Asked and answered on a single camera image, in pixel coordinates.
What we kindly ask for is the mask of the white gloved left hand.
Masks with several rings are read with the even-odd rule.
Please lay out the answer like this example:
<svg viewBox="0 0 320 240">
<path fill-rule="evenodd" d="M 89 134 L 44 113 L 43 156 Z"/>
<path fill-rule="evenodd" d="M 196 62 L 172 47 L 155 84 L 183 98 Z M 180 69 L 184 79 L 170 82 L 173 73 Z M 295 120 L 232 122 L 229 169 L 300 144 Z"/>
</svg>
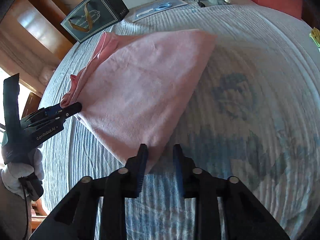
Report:
<svg viewBox="0 0 320 240">
<path fill-rule="evenodd" d="M 24 199 L 24 196 L 29 196 L 29 193 L 24 195 L 22 185 L 18 179 L 27 177 L 33 172 L 35 172 L 35 175 L 40 181 L 44 179 L 42 152 L 39 148 L 34 150 L 34 167 L 24 163 L 9 163 L 1 171 L 1 178 L 7 190 Z"/>
</svg>

